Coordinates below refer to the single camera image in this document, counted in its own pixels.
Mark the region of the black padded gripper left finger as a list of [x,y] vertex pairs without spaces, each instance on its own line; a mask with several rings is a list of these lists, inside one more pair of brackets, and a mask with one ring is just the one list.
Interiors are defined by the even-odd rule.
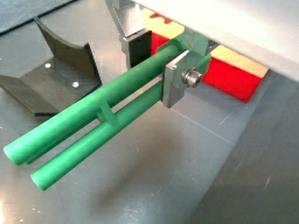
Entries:
[[119,31],[127,68],[131,69],[151,57],[152,32],[146,29],[138,3],[132,0],[106,0],[106,3]]

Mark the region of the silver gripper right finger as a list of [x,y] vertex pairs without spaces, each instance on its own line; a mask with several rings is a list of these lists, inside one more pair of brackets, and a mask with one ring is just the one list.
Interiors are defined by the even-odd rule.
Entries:
[[179,52],[169,60],[163,70],[163,105],[171,108],[185,97],[186,88],[197,88],[211,64],[211,52],[219,43],[190,28],[160,46],[160,50],[177,46]]

